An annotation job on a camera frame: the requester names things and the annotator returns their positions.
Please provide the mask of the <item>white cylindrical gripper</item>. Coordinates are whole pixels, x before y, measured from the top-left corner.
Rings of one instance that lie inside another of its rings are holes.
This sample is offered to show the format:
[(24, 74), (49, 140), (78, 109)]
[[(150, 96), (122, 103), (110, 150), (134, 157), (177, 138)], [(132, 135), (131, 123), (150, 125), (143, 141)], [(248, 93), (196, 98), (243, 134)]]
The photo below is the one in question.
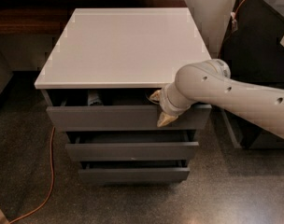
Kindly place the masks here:
[(164, 127), (178, 119), (188, 109), (195, 104), (194, 100), (188, 99), (181, 94), (174, 83), (166, 85), (161, 90), (155, 91), (149, 100), (158, 105), (160, 104), (163, 112), (157, 120), (159, 128)]

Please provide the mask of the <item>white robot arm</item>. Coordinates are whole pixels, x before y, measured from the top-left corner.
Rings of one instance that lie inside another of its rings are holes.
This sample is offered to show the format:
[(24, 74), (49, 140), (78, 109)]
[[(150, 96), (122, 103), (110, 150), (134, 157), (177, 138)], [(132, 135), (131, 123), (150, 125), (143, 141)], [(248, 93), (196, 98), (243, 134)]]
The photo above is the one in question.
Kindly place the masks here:
[(181, 67), (150, 99), (162, 113), (157, 125), (178, 119), (197, 103), (215, 105), (284, 139), (284, 90), (230, 79), (227, 63), (213, 59)]

